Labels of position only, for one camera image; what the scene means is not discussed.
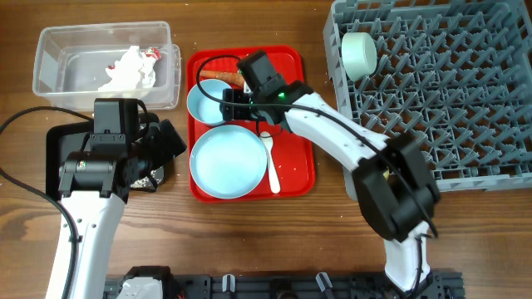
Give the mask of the small light blue bowl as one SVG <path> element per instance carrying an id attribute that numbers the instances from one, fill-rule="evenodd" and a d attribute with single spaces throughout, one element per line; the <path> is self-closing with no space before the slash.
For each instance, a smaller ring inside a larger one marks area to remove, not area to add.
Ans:
<path id="1" fill-rule="evenodd" d="M 204 91 L 219 100 L 223 98 L 223 91 L 230 85 L 217 79 L 202 80 L 200 85 Z M 187 95 L 187 108 L 191 116 L 206 125 L 216 126 L 224 123 L 220 103 L 205 96 L 197 85 L 194 85 Z"/>

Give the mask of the orange carrot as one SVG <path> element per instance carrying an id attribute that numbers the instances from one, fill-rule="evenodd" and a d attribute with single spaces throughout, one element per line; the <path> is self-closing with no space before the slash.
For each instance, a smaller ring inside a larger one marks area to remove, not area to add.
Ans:
<path id="1" fill-rule="evenodd" d="M 221 80 L 230 85 L 235 85 L 239 87 L 244 87 L 245 83 L 243 76 L 238 72 L 202 70 L 199 72 L 199 76 L 205 79 Z"/>

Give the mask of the white plastic spoon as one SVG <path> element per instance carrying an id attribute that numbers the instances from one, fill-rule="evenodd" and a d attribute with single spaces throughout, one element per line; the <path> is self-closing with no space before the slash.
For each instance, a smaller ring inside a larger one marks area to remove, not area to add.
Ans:
<path id="1" fill-rule="evenodd" d="M 273 149 L 273 138 L 271 134 L 267 131 L 262 131 L 260 133 L 260 139 L 263 143 L 264 148 L 266 149 L 268 156 L 268 180 L 270 190 L 273 194 L 279 194 L 281 191 L 281 186 L 278 179 L 278 174 L 275 169 L 273 162 L 272 149 Z"/>

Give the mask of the large light blue plate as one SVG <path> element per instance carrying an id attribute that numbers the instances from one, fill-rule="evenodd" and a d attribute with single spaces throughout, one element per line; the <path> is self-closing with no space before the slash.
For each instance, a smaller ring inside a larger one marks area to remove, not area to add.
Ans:
<path id="1" fill-rule="evenodd" d="M 201 191 L 217 199 L 237 199 L 262 181 L 267 154 L 252 131 L 239 125 L 221 125 L 199 137 L 189 165 Z"/>

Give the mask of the white napkin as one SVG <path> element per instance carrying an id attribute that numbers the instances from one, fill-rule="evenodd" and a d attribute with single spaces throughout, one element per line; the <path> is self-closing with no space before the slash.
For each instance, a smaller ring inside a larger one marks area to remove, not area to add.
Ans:
<path id="1" fill-rule="evenodd" d="M 100 92 L 151 88 L 156 81 L 155 64 L 149 64 L 139 70 L 127 68 L 108 70 L 106 68 L 106 74 L 111 80 L 98 88 Z"/>

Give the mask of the red snack wrapper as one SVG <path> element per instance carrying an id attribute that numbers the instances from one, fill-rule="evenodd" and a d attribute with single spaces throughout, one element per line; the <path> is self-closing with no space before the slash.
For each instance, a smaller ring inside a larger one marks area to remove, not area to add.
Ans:
<path id="1" fill-rule="evenodd" d="M 139 70 L 149 64 L 154 65 L 161 59 L 159 49 L 156 47 L 149 47 L 142 51 L 138 46 L 131 46 L 121 57 L 119 61 L 115 61 L 113 65 L 107 67 L 108 70 L 120 69 L 135 69 Z"/>

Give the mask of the mint green rice bowl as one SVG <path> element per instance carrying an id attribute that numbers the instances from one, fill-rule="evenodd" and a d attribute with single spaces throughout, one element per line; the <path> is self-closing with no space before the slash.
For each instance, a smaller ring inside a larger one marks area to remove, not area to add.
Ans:
<path id="1" fill-rule="evenodd" d="M 371 75 L 377 68 L 377 49 L 366 32 L 349 32 L 342 38 L 342 63 L 347 77 L 358 81 Z"/>

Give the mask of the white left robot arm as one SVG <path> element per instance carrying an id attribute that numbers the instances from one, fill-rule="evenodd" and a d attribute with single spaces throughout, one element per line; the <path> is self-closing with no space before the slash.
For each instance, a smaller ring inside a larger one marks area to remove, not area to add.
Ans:
<path id="1" fill-rule="evenodd" d="M 48 298 L 100 298 L 131 185 L 186 150 L 168 120 L 151 122 L 135 99 L 97 99 L 87 142 L 59 169 L 62 216 Z"/>

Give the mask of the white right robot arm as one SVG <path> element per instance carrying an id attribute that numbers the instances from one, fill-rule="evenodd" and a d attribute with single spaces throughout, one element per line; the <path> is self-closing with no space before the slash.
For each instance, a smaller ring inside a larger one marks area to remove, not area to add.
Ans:
<path id="1" fill-rule="evenodd" d="M 426 240 L 438 235 L 432 218 L 441 195 L 415 138 L 358 125 L 305 83 L 287 83 L 262 50 L 239 58 L 237 69 L 251 92 L 224 96 L 224 118 L 281 125 L 350 171 L 362 216 L 384 241 L 387 278 L 404 295 L 419 294 L 431 272 Z"/>

